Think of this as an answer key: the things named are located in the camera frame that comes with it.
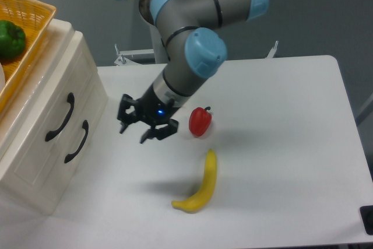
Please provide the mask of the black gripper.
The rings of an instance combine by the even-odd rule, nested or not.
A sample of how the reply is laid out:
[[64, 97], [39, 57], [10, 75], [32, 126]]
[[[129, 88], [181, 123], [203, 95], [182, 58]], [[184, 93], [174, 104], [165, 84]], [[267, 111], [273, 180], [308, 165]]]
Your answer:
[[[153, 86], [150, 86], [137, 100], [128, 94], [123, 94], [117, 115], [117, 120], [121, 124], [119, 133], [123, 134], [129, 125], [138, 122], [140, 115], [140, 120], [151, 126], [142, 135], [140, 143], [143, 144], [147, 139], [153, 138], [161, 141], [178, 131], [179, 122], [171, 119], [178, 110], [179, 107], [174, 107], [171, 101], [166, 103], [161, 101], [155, 94]], [[167, 125], [156, 128], [156, 125], [164, 124]]]

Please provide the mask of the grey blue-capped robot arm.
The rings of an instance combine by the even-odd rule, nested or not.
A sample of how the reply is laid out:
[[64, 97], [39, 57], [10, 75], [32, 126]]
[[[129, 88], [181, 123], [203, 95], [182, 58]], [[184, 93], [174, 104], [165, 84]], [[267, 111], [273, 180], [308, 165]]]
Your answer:
[[123, 95], [122, 128], [143, 122], [142, 140], [163, 140], [178, 130], [173, 115], [227, 59], [216, 29], [264, 15], [269, 0], [150, 0], [149, 12], [168, 63], [139, 99]]

